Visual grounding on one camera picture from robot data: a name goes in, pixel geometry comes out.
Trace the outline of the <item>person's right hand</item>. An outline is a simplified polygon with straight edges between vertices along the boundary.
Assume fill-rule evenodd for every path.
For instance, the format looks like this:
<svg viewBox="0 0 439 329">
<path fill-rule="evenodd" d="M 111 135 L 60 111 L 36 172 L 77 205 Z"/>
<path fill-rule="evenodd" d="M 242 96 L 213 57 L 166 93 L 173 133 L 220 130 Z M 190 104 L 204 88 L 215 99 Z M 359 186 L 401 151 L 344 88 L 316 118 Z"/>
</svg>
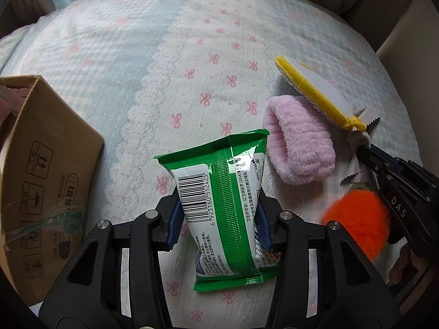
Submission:
<svg viewBox="0 0 439 329">
<path fill-rule="evenodd" d="M 429 261 L 417 256 L 410 244 L 406 243 L 401 247 L 399 257 L 390 269 L 388 286 L 410 281 L 413 276 L 422 275 L 429 267 Z"/>
</svg>

